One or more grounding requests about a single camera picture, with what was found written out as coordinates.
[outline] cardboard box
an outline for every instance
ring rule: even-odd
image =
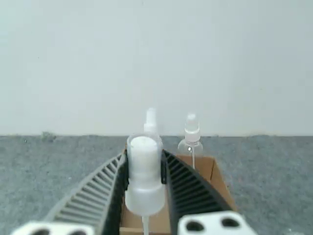
[[[191,158],[178,156],[180,159],[191,165]],[[236,211],[234,200],[225,185],[219,167],[211,157],[204,157],[196,161],[196,168],[199,169],[203,178],[209,181],[212,186],[221,194],[225,201]],[[156,215],[149,218],[149,230],[154,235],[169,235],[171,233],[167,203]],[[120,235],[141,235],[143,234],[141,217],[132,214],[123,204]]]

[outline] white backdrop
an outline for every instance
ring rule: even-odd
[[[0,134],[313,135],[313,1],[2,0]]]

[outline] gray carpet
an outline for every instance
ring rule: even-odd
[[[43,218],[126,137],[0,137],[0,231]],[[180,138],[164,137],[175,153]],[[202,138],[242,214],[259,235],[313,234],[313,137]]]

